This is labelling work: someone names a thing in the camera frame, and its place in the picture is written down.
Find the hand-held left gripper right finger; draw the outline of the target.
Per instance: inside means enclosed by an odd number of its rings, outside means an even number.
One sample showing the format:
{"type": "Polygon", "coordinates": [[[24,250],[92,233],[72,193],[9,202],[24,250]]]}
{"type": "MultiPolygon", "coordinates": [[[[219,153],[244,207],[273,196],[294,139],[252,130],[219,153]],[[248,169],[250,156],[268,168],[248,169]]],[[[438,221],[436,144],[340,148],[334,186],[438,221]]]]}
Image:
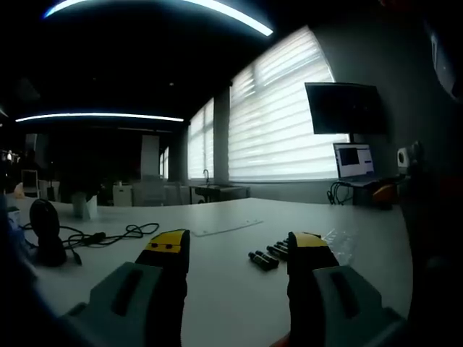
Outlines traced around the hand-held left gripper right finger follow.
{"type": "Polygon", "coordinates": [[[289,346],[405,346],[406,321],[382,304],[380,292],[328,244],[289,233],[289,346]]]}

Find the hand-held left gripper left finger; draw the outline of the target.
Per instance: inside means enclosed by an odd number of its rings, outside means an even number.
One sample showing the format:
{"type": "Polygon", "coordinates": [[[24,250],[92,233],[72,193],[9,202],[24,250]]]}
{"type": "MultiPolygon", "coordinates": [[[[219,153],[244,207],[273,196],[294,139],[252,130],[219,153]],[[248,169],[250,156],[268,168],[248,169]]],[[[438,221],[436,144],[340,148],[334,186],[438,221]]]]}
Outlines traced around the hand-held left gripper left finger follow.
{"type": "Polygon", "coordinates": [[[190,231],[163,232],[63,318],[87,346],[180,346],[189,263],[190,231]]]}

